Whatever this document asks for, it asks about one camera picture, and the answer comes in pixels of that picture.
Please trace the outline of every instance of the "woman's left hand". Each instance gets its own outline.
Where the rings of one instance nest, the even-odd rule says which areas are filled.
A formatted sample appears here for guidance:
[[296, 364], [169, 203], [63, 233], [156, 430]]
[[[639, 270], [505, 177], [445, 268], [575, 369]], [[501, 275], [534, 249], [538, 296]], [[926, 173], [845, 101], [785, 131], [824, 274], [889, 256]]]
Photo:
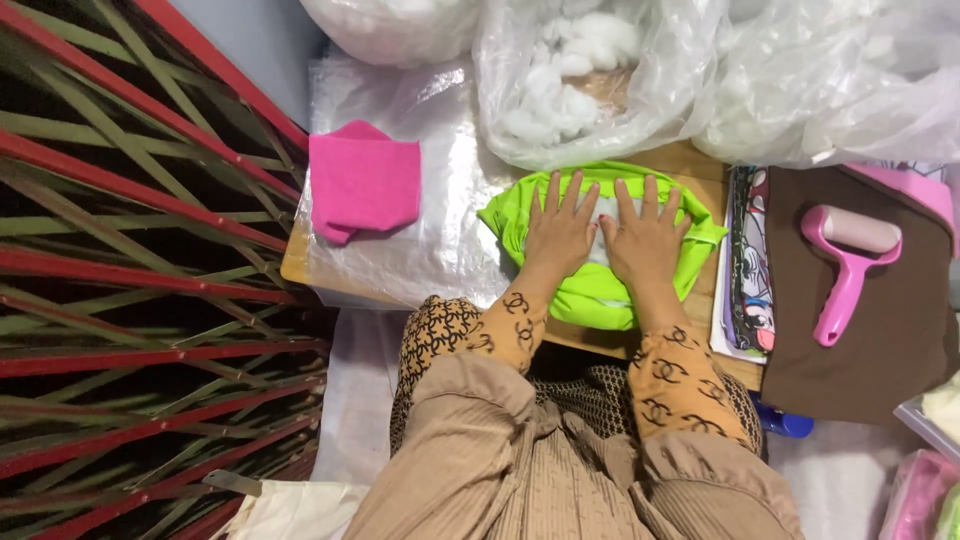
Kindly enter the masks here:
[[536, 276], [545, 284], [552, 285], [553, 290], [587, 261], [590, 246], [597, 234], [597, 224], [590, 223], [590, 216], [600, 196], [600, 184], [590, 187], [583, 204], [577, 208], [583, 180], [583, 171], [573, 173], [561, 203], [560, 171], [554, 171], [550, 175], [543, 209], [540, 209], [540, 193], [534, 188], [530, 227], [524, 248], [526, 260], [520, 274]]

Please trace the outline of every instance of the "patterned sleeve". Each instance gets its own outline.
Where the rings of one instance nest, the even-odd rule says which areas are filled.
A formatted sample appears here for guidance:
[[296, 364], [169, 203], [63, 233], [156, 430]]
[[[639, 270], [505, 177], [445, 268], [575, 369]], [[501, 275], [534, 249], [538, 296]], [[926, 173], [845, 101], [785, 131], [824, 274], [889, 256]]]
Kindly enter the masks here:
[[628, 378], [641, 440], [671, 431], [713, 433], [756, 452], [712, 358], [688, 328], [647, 333]]
[[530, 368], [530, 359], [543, 340], [548, 300], [522, 291], [510, 290], [480, 315], [458, 353], [470, 351], [493, 357], [513, 366], [521, 374]]

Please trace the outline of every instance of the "person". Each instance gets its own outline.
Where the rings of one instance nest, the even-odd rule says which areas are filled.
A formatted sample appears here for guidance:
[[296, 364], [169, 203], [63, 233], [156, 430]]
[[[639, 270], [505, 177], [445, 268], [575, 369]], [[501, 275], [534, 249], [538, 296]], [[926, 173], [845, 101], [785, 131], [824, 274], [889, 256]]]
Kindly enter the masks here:
[[[488, 310], [431, 297], [411, 316], [396, 452], [344, 538], [803, 538], [789, 486], [757, 457], [756, 412], [733, 398], [742, 384], [693, 337], [673, 287], [689, 227], [674, 224], [680, 194], [658, 216], [647, 177], [637, 215], [617, 180], [619, 222], [597, 224], [599, 185], [577, 208], [582, 181], [574, 173], [561, 201], [554, 172], [542, 207], [535, 194], [526, 260]], [[528, 380], [547, 306], [598, 228], [645, 332], [636, 356]]]

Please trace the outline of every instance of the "woman's right hand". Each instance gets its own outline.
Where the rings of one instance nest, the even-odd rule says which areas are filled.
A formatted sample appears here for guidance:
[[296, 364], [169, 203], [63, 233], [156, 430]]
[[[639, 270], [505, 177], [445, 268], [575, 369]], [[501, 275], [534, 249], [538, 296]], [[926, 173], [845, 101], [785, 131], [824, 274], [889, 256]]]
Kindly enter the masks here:
[[640, 216], [623, 180], [616, 180], [614, 191], [620, 222], [603, 215], [600, 228], [607, 241], [610, 268], [630, 290], [640, 326], [651, 331], [688, 324], [673, 286], [680, 246], [690, 228], [689, 215], [674, 225], [680, 190], [670, 190], [663, 213], [658, 215], [657, 179], [647, 175]]

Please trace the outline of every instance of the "hand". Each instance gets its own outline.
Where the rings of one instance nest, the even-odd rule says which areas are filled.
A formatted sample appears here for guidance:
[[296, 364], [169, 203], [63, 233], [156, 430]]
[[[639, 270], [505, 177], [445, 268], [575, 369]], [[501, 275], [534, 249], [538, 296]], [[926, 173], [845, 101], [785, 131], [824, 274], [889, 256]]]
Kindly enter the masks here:
[[549, 296], [553, 296], [564, 278], [573, 275], [587, 261], [597, 233], [597, 225], [590, 223], [590, 216], [600, 196], [600, 184], [590, 187], [583, 204], [577, 209], [583, 179], [583, 171], [573, 173], [564, 201], [560, 203], [560, 171], [554, 171], [550, 175], [543, 209], [540, 209], [540, 192], [534, 187], [524, 248], [526, 260], [520, 274], [536, 276], [551, 284], [553, 289]]
[[620, 223], [600, 216], [600, 227], [607, 241], [610, 268], [634, 299], [636, 316], [646, 330], [674, 324], [686, 324], [686, 316], [673, 286], [677, 259], [684, 235], [690, 229], [690, 216], [679, 225], [673, 222], [680, 208], [680, 190], [670, 190], [663, 214], [658, 215], [657, 179], [647, 175], [643, 181], [640, 216], [634, 211], [623, 180], [614, 187]]

